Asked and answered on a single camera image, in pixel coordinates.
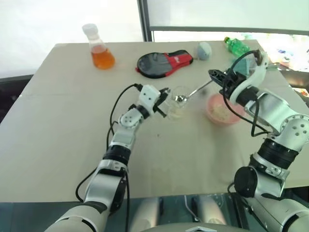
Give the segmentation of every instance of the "bowl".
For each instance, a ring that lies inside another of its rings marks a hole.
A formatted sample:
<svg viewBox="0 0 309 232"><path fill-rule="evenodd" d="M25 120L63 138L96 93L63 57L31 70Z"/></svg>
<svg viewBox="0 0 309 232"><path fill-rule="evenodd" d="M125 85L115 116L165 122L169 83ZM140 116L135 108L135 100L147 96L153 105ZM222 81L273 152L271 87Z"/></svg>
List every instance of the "bowl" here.
<svg viewBox="0 0 309 232"><path fill-rule="evenodd" d="M231 108L241 116L245 115L243 107L239 104L233 105L227 100ZM237 123L240 118L233 114L225 105L223 96L219 93L212 95L206 105L206 115L211 122L221 126L228 126Z"/></svg>

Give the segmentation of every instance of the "green bottle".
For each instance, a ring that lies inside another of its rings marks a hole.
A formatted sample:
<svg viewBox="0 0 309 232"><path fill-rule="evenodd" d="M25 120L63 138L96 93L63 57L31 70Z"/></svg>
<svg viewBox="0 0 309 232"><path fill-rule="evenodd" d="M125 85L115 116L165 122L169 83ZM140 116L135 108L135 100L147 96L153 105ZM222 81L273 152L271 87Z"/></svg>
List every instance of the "green bottle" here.
<svg viewBox="0 0 309 232"><path fill-rule="evenodd" d="M237 57L250 51L250 48L238 39L231 40L229 37L226 37L224 42L227 44L227 49Z"/></svg>

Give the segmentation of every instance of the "white wall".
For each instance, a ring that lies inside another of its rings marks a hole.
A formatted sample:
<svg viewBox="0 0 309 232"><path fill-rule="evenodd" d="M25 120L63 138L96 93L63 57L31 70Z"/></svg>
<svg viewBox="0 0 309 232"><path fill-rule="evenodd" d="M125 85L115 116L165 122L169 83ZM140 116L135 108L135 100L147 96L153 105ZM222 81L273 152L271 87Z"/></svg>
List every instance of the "white wall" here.
<svg viewBox="0 0 309 232"><path fill-rule="evenodd" d="M148 0L150 26L309 31L309 0Z"/></svg>
<svg viewBox="0 0 309 232"><path fill-rule="evenodd" d="M0 78L34 73L56 43L142 41L136 0L0 0Z"/></svg>

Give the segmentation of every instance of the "plastic bottle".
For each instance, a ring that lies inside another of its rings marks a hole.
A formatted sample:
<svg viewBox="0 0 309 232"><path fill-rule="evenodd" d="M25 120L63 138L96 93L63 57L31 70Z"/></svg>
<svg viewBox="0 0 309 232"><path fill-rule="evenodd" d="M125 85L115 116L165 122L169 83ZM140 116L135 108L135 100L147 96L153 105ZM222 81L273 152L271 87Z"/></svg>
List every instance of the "plastic bottle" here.
<svg viewBox="0 0 309 232"><path fill-rule="evenodd" d="M227 44L228 50L237 57L250 51L250 48L238 39L231 40L229 37L226 37L224 42Z"/></svg>
<svg viewBox="0 0 309 232"><path fill-rule="evenodd" d="M92 61L98 69L109 69L115 63L115 58L98 35L95 24L83 25L83 31L89 40Z"/></svg>

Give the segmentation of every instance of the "spoon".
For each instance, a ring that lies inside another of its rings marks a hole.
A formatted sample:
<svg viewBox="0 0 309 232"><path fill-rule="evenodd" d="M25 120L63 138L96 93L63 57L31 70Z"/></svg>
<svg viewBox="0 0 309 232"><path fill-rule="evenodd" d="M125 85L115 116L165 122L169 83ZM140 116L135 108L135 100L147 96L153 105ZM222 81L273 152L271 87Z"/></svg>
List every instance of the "spoon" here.
<svg viewBox="0 0 309 232"><path fill-rule="evenodd" d="M199 92L201 89L203 89L204 87L206 87L207 85L209 85L212 82L212 80L210 80L209 82L206 82L205 84L203 84L201 87L195 89L192 93L189 94L189 96L185 96L185 95L177 95L175 97L175 101L177 101L178 103L185 103L189 100L190 97L192 97L194 94L196 94L197 92Z"/></svg>

